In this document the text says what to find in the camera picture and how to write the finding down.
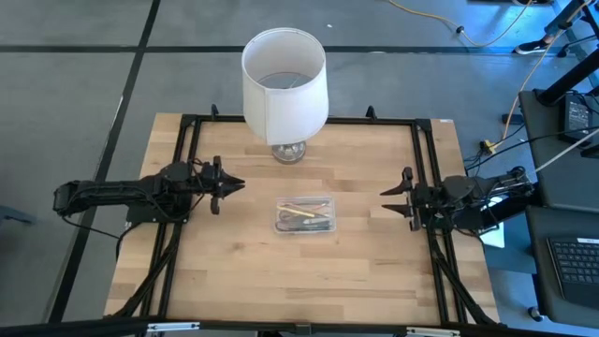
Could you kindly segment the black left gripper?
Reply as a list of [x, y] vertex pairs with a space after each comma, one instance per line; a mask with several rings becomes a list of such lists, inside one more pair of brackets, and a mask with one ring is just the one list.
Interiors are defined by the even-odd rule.
[[200, 179], [204, 191], [210, 192], [214, 198], [226, 198], [245, 187], [245, 180], [231, 176], [223, 170], [220, 155], [216, 155], [212, 162], [205, 161], [201, 165]]

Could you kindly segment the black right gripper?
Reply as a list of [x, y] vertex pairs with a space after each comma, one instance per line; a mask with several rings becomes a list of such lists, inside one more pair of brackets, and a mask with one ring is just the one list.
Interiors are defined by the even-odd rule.
[[439, 208], [439, 189], [430, 186], [426, 181], [414, 182], [414, 172], [410, 167], [402, 171], [402, 182], [381, 196], [395, 196], [405, 193], [405, 204], [384, 204], [383, 208], [401, 214], [403, 217], [416, 217], [425, 211], [436, 212]]

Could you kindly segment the black red handled scissors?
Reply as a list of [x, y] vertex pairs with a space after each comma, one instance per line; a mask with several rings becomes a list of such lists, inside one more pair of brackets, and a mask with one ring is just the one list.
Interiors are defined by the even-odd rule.
[[317, 227], [318, 223], [327, 221], [328, 218], [325, 217], [310, 217], [303, 214], [281, 211], [275, 227], [282, 231], [310, 230], [313, 226]]

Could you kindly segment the yellow highlighter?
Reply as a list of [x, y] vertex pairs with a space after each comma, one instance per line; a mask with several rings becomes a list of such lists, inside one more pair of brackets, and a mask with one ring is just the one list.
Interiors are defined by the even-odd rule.
[[279, 217], [281, 219], [288, 219], [288, 218], [297, 217], [297, 216], [303, 216], [303, 217], [308, 217], [308, 218], [316, 217], [315, 212], [310, 212], [305, 209], [297, 209], [297, 208], [287, 207], [287, 206], [277, 206], [277, 211], [279, 212]]

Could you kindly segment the clear plastic supply box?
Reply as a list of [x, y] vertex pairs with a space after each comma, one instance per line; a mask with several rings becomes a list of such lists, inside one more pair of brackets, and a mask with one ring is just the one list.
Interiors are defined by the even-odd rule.
[[275, 206], [275, 221], [274, 221], [274, 230], [278, 233], [283, 233], [283, 234], [309, 234], [309, 233], [327, 233], [327, 232], [332, 232], [332, 231], [302, 231], [302, 230], [298, 230], [298, 231], [282, 231], [282, 230], [278, 230], [275, 227], [275, 224], [278, 220], [278, 215], [279, 212], [277, 211], [277, 206], [284, 206], [286, 203], [290, 203], [290, 202], [320, 202], [320, 201], [324, 201], [324, 202], [328, 202], [329, 205], [327, 207], [318, 209], [318, 210], [308, 210], [310, 212], [315, 212], [316, 216], [318, 217], [325, 217], [328, 218], [327, 222], [321, 222], [321, 223], [331, 223], [334, 226], [334, 229], [332, 231], [336, 230], [336, 211], [335, 211], [335, 203], [332, 197], [293, 197], [293, 198], [278, 198], [276, 200], [276, 206]]

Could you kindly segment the white shade table lamp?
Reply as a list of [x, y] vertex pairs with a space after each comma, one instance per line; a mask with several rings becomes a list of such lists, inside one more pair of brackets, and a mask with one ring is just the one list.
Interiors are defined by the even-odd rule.
[[242, 112], [278, 162], [293, 165], [329, 117], [327, 56], [312, 35], [280, 27], [253, 37], [241, 55]]

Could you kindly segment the black table leg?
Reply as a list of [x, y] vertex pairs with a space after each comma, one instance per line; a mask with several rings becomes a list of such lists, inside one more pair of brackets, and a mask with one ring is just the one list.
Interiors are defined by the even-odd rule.
[[545, 105], [550, 106], [561, 100], [564, 95], [574, 86], [586, 79], [591, 73], [599, 68], [599, 58], [589, 55], [570, 71], [555, 81], [547, 90], [540, 92], [536, 98]]
[[542, 205], [543, 199], [539, 189], [526, 195], [507, 197], [482, 212], [483, 228], [494, 227], [504, 220], [524, 212], [528, 206], [540, 207]]

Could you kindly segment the black side table top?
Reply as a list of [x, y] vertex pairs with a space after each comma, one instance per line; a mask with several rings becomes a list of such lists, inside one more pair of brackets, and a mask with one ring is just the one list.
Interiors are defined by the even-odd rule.
[[599, 329], [599, 310], [562, 297], [547, 243], [550, 237], [599, 238], [599, 214], [530, 206], [525, 215], [536, 267], [533, 283], [540, 313], [556, 323]]
[[583, 157], [558, 139], [558, 107], [542, 105], [532, 91], [519, 93], [519, 103], [544, 204], [599, 213], [599, 158]]

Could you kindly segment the black laptop keyboard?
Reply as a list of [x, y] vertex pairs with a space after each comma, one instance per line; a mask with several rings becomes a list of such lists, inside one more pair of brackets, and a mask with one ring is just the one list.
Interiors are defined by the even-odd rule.
[[599, 238], [547, 239], [562, 297], [599, 310]]

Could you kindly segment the black power adapter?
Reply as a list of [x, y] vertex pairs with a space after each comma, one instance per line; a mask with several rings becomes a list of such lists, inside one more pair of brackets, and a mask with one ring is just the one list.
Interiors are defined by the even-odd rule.
[[558, 139], [574, 144], [589, 136], [595, 119], [599, 119], [599, 110], [591, 105], [586, 96], [566, 95], [559, 108]]

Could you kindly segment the person's shoe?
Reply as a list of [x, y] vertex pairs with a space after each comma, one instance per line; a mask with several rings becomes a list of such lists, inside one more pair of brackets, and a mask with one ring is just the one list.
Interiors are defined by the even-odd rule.
[[544, 53], [549, 48], [549, 45], [553, 42], [553, 40], [545, 40], [539, 39], [532, 42], [526, 42], [518, 45], [514, 49], [514, 53], [520, 55], [527, 55], [533, 53]]

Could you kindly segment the black foreground beam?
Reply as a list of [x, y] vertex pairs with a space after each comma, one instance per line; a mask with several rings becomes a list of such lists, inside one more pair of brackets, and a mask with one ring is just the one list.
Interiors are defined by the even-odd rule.
[[[265, 332], [294, 333], [296, 323], [239, 322], [239, 321], [181, 321], [166, 320], [158, 316], [108, 317], [103, 319], [43, 323], [13, 327], [0, 327], [0, 337], [124, 337], [147, 333], [147, 325], [163, 322], [199, 322], [199, 330], [255, 330]], [[560, 334], [534, 330], [511, 329], [503, 325], [473, 325], [445, 323], [440, 326], [411, 325], [363, 325], [311, 323], [315, 333], [377, 333], [397, 334], [405, 337], [407, 327], [437, 328], [458, 330], [461, 337], [581, 337], [573, 334]]]

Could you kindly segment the black table frame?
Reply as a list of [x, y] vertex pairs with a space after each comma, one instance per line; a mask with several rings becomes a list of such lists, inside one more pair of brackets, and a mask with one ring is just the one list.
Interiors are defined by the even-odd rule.
[[[439, 243], [476, 303], [497, 309], [481, 243], [459, 233], [413, 232], [384, 209], [411, 167], [436, 184], [462, 171], [455, 126], [443, 120], [330, 118], [308, 142], [303, 161], [286, 166], [240, 116], [159, 113], [141, 166], [156, 173], [187, 158], [220, 155], [245, 187], [212, 214], [203, 200], [187, 222], [141, 224], [117, 260], [106, 312], [114, 314], [140, 286], [169, 241], [179, 246], [140, 307], [170, 319], [272, 323], [426, 326], [472, 322], [457, 293], [431, 261]], [[274, 230], [278, 198], [332, 197], [336, 230]]]

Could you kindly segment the silver beam bracket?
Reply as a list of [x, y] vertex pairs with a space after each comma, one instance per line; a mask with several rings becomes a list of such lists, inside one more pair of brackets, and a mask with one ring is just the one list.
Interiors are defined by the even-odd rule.
[[199, 330], [201, 324], [199, 322], [163, 322], [150, 323], [147, 325], [147, 333], [162, 333], [170, 331], [186, 331]]
[[407, 327], [405, 337], [461, 337], [458, 330]]

